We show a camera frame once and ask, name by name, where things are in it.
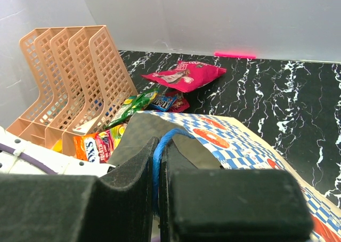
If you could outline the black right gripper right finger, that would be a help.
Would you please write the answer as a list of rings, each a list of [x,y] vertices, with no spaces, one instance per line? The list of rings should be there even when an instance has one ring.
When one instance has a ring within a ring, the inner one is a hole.
[[[199,169],[173,141],[161,150],[161,241],[308,241],[314,224],[287,171]]]

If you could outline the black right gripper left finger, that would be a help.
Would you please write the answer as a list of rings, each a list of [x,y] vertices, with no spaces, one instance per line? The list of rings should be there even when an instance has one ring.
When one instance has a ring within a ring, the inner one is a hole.
[[[103,177],[1,176],[1,241],[149,241],[152,137]]]

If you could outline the orange fruits candy bag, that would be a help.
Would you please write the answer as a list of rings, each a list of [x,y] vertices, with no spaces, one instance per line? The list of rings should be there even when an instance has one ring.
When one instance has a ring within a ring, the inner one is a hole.
[[[103,132],[74,136],[77,159],[91,163],[107,163],[118,147],[127,123],[119,124]]]

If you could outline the checkered paper bag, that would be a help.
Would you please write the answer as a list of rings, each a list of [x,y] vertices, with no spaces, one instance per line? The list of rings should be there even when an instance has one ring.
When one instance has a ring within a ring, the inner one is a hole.
[[[268,143],[231,117],[139,111],[129,120],[109,163],[119,166],[153,136],[162,138],[179,128],[194,138],[173,137],[180,153],[200,169],[279,169],[298,181],[309,207],[314,229],[311,241],[340,241],[340,209],[304,181]]]

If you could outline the red candy packet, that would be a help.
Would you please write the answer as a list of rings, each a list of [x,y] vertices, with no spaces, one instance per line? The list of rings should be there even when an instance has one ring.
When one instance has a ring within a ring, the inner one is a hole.
[[[166,93],[166,96],[174,96],[176,97],[175,102],[172,104],[172,106],[168,109],[168,112],[175,112],[175,113],[181,113],[187,109],[190,108],[190,104],[187,101],[187,99],[184,98],[183,93],[180,91],[172,91]]]

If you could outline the green snack bag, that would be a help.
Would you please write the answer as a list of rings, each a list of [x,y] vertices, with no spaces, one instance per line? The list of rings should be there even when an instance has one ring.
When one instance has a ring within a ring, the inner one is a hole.
[[[157,97],[158,93],[159,88],[151,88],[142,92],[141,94],[127,98],[105,129],[110,129],[118,124],[121,124],[122,122],[128,120],[137,111],[144,110]]]

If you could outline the blue m&m packet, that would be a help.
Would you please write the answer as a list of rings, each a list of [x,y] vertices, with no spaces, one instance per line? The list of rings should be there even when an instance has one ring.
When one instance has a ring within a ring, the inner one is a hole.
[[[167,111],[173,103],[176,101],[176,96],[166,96],[166,95],[161,95],[157,96],[150,104],[149,106],[152,109],[156,109],[159,111]]]

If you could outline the pink popcorn snack bag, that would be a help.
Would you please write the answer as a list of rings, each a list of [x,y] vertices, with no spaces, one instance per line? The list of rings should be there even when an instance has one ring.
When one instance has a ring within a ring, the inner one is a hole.
[[[179,61],[176,68],[151,74],[143,78],[183,93],[201,88],[226,73],[226,68],[198,61]]]

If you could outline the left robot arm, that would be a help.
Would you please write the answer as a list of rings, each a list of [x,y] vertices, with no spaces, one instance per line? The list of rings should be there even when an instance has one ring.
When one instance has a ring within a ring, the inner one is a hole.
[[[21,139],[1,127],[1,174],[92,175],[102,177],[116,168],[66,156]]]

